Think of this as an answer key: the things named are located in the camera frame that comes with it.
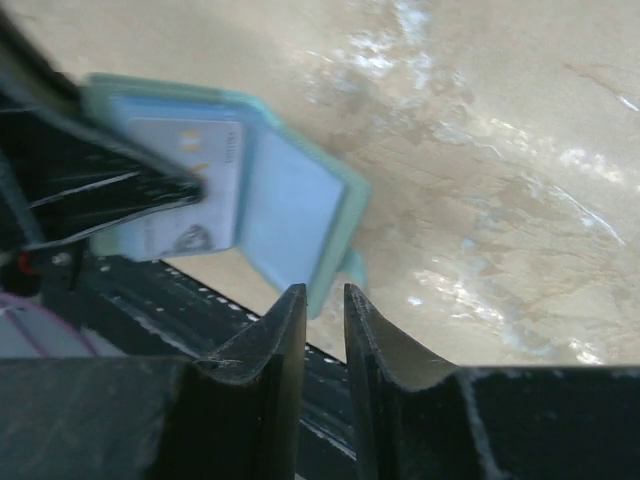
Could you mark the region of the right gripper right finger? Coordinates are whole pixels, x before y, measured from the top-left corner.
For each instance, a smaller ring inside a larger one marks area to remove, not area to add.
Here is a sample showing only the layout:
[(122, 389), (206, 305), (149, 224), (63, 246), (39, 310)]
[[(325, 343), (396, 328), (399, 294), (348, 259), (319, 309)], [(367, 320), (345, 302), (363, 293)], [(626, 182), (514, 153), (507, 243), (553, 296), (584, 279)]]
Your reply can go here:
[(635, 479), (635, 366), (458, 366), (354, 285), (344, 327), (363, 479)]

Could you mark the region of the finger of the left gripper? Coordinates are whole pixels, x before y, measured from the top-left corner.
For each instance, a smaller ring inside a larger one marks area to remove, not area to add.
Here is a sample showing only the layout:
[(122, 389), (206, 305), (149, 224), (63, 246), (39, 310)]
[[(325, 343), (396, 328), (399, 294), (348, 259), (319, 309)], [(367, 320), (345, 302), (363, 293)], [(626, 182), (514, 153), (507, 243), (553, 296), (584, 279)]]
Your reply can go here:
[(84, 115), (79, 88), (1, 17), (1, 247), (63, 245), (180, 207), (195, 182)]

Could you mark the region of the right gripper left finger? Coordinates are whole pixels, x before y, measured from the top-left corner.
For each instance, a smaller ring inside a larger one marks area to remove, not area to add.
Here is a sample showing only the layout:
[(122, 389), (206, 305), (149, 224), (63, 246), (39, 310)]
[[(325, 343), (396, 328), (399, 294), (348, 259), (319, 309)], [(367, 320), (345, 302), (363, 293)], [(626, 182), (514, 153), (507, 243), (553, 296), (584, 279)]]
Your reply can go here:
[[(289, 295), (302, 302), (305, 344), (306, 289), (291, 286), (276, 303)], [(96, 336), (3, 294), (2, 477), (166, 479), (156, 465), (192, 365), (180, 356), (110, 355)]]

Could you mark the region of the white credit card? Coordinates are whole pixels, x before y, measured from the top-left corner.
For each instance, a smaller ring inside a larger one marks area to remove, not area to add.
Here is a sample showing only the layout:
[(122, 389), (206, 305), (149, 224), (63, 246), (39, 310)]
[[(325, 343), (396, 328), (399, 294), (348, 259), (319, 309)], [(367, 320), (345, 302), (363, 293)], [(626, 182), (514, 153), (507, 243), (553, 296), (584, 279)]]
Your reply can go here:
[(127, 132), (195, 182), (180, 207), (122, 227), (122, 254), (135, 261), (209, 254), (235, 242), (244, 129), (238, 121), (138, 117)]

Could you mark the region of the sage green card holder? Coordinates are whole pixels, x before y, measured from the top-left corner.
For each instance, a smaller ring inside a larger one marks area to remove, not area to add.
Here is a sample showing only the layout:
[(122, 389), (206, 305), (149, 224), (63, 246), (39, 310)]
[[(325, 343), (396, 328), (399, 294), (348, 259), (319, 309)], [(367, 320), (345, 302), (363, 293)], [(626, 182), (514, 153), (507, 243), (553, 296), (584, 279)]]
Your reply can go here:
[(320, 314), (335, 276), (365, 282), (352, 241), (370, 183), (307, 141), (260, 99), (241, 92), (94, 74), (82, 106), (204, 182), (196, 204), (130, 220), (96, 234), (93, 253), (136, 262), (238, 249), (278, 290), (307, 287)]

